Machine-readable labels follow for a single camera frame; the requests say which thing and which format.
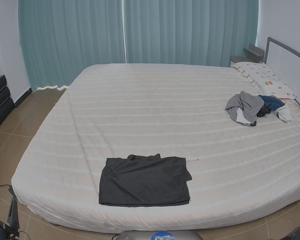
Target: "headboard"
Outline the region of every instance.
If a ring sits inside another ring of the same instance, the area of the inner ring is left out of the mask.
[[[300,105],[300,53],[268,37],[264,63],[288,84],[297,95],[296,101]]]

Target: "teal curtain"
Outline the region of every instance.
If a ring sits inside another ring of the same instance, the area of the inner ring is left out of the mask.
[[[255,44],[259,0],[124,0],[127,63],[228,67]]]
[[[33,90],[68,86],[94,64],[125,62],[121,0],[19,0],[18,13]]]

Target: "floor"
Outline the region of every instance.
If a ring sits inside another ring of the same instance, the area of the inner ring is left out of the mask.
[[[65,90],[45,89],[33,92],[0,126],[0,185],[11,184],[17,165],[44,118]],[[8,187],[0,187],[0,220],[6,222],[11,202]],[[111,240],[114,234],[103,234],[53,226],[18,204],[20,230],[32,240]],[[197,230],[204,240],[281,239],[300,226],[300,200],[266,217],[215,229]],[[20,233],[20,239],[28,239]]]

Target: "gray garment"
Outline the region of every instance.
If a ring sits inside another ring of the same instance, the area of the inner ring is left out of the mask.
[[[243,116],[252,124],[257,120],[257,113],[262,108],[264,101],[259,96],[251,95],[245,91],[229,99],[225,110],[233,121],[237,119],[237,110],[241,108]]]

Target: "folded black garment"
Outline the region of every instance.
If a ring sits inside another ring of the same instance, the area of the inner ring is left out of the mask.
[[[192,180],[186,159],[129,155],[107,158],[99,185],[99,204],[106,206],[179,206],[190,200]]]

